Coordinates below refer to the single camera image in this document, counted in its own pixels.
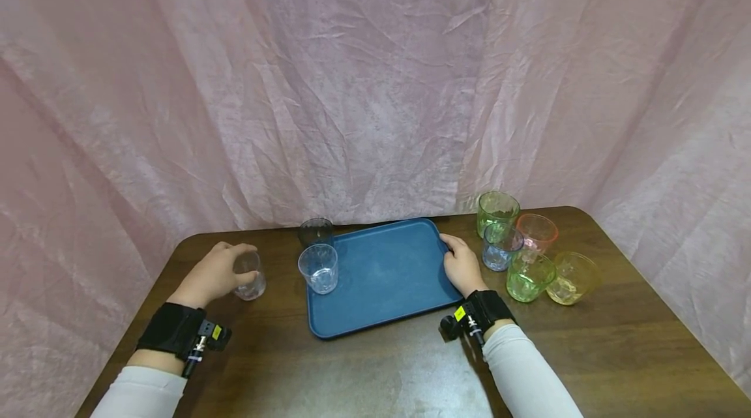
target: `wooden table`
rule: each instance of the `wooden table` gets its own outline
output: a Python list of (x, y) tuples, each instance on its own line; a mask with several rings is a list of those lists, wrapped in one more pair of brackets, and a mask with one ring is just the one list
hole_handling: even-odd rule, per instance
[[(573, 307), (543, 295), (508, 297), (505, 274), (483, 266), (519, 324), (560, 375), (585, 417), (751, 417), (751, 402), (728, 378), (594, 220), (574, 207), (534, 210), (560, 235), (550, 253), (574, 250), (602, 269), (604, 284)], [(436, 217), (441, 231), (476, 254), (475, 217)], [(361, 229), (347, 226), (339, 231)], [(88, 417), (127, 361), (159, 305), (218, 241), (258, 246), (266, 294), (209, 306), (230, 325), (224, 353), (209, 353), (186, 389), (178, 417), (508, 417), (484, 363), (459, 340), (444, 343), (435, 311), (336, 340), (308, 330), (295, 229), (195, 235), (171, 259), (78, 416)]]

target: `hand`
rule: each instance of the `hand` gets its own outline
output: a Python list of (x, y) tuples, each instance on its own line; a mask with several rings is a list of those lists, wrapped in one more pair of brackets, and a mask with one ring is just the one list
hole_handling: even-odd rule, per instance
[(233, 246), (227, 242), (219, 242), (196, 266), (193, 266), (167, 302), (192, 308), (205, 308), (208, 303), (221, 298), (237, 286), (252, 283), (258, 276), (257, 271), (236, 274), (232, 267), (237, 256), (257, 250), (253, 245)]
[(451, 284), (466, 298), (474, 291), (488, 290), (488, 285), (482, 280), (480, 264), (475, 252), (471, 251), (464, 240), (453, 235), (441, 234), (441, 240), (449, 246), (443, 256), (443, 268), (449, 276)]

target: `wrist strap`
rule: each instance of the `wrist strap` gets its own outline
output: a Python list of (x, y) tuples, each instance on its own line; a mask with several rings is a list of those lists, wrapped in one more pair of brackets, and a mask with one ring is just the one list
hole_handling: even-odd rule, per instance
[(206, 320), (204, 309), (164, 303), (151, 318), (149, 325), (138, 340), (136, 349), (163, 351), (186, 360), (204, 320)]
[(496, 320), (511, 319), (516, 323), (512, 311), (508, 309), (501, 296), (496, 291), (474, 291), (467, 298), (475, 311), (475, 320), (483, 334), (493, 326)]

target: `wrinkled fabric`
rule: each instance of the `wrinkled fabric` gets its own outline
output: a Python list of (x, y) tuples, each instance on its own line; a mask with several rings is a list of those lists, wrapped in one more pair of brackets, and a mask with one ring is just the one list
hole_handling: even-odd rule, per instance
[(0, 415), (206, 231), (589, 211), (751, 394), (751, 0), (0, 0)]

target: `clear glass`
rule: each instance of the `clear glass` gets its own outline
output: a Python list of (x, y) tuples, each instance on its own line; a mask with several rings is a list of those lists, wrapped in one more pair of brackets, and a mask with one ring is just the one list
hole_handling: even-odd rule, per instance
[(333, 224), (325, 217), (308, 219), (297, 230), (297, 239), (303, 248), (314, 244), (328, 244), (333, 246)]
[(520, 258), (532, 263), (538, 255), (545, 253), (558, 239), (558, 228), (545, 216), (526, 214), (519, 216), (517, 229), (524, 235), (524, 248)]
[(258, 271), (256, 280), (252, 283), (243, 284), (239, 286), (234, 293), (239, 299), (243, 301), (252, 301), (258, 299), (266, 290), (266, 275), (263, 274), (263, 267), (261, 266), (261, 257), (258, 256), (258, 252), (248, 252), (242, 254), (235, 259), (235, 263), (232, 267), (234, 273), (247, 273), (248, 271)]
[(532, 303), (555, 279), (555, 265), (545, 255), (538, 255), (532, 263), (521, 256), (508, 267), (506, 290), (520, 303)]
[(514, 226), (493, 224), (485, 228), (482, 262), (493, 271), (506, 271), (524, 246), (524, 236)]
[(519, 215), (519, 202), (513, 196), (500, 191), (481, 194), (477, 202), (477, 235), (485, 235), (485, 228), (492, 222), (514, 225)]
[(339, 282), (339, 256), (328, 244), (314, 244), (302, 251), (297, 260), (303, 278), (310, 289), (318, 294), (328, 294)]
[(600, 269), (582, 254), (563, 252), (555, 256), (553, 264), (558, 277), (547, 291), (549, 298), (556, 303), (574, 305), (602, 284)]

